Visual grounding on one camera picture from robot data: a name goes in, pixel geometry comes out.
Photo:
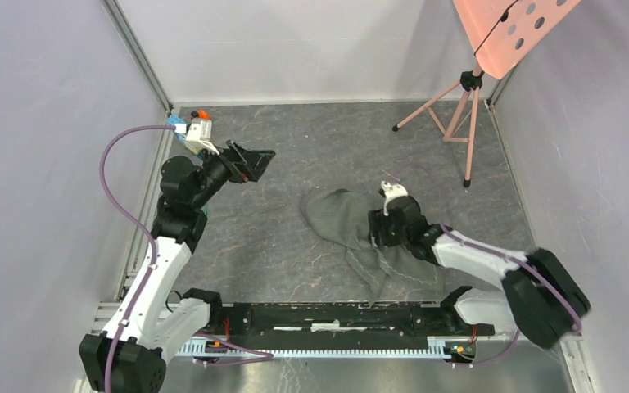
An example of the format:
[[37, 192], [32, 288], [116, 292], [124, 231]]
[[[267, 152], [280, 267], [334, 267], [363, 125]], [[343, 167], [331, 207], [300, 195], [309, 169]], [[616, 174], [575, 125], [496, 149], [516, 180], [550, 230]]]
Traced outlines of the grey cloth napkin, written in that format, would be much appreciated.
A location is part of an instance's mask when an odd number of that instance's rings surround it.
[[402, 246], [375, 246], [369, 235], [368, 213], [382, 202], [361, 192], [319, 189], [300, 202], [304, 220], [319, 237], [342, 246], [344, 259], [367, 285], [367, 302], [382, 300], [388, 284], [398, 278], [420, 292], [423, 300], [437, 300], [444, 292], [442, 271], [417, 260]]

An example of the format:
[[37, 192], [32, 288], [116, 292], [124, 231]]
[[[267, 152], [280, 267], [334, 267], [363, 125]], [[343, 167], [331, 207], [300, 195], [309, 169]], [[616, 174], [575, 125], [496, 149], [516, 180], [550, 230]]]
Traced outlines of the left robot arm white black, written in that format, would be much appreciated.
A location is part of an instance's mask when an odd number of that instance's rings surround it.
[[87, 334], [79, 355], [90, 386], [98, 392], [158, 392], [168, 363], [195, 333], [224, 326], [219, 293], [191, 288], [161, 319], [174, 282], [205, 231], [207, 202], [226, 183], [257, 182], [276, 156], [233, 141], [199, 165], [175, 156], [161, 166], [156, 217], [145, 232], [149, 247], [116, 312], [98, 334]]

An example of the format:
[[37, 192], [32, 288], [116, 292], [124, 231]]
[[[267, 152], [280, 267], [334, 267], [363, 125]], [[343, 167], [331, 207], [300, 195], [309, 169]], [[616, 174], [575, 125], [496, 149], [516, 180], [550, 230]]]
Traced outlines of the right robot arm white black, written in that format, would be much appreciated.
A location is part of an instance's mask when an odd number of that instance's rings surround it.
[[591, 311], [588, 297], [552, 251], [506, 251], [431, 224], [411, 196], [371, 210], [368, 221], [375, 246], [401, 247], [416, 260], [467, 273], [495, 288], [470, 287], [446, 298], [440, 321], [451, 334], [475, 324], [503, 326], [549, 349], [564, 335], [580, 332]]

